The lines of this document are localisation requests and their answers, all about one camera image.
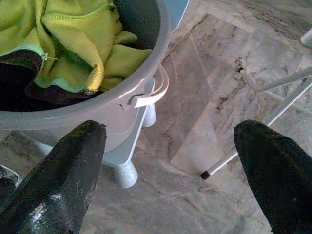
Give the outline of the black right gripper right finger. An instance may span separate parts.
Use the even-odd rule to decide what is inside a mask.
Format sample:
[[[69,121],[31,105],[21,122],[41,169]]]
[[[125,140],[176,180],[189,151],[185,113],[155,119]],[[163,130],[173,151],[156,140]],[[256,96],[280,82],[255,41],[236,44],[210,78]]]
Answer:
[[[312,232],[312,158],[291,138],[255,120],[234,128],[248,184],[274,234]]]

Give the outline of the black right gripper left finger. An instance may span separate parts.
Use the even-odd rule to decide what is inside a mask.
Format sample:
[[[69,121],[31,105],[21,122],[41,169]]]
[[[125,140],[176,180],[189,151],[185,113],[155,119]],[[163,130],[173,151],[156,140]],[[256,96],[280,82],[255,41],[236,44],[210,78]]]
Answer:
[[[3,234],[77,234],[93,196],[107,139],[88,120],[65,135],[0,207]]]

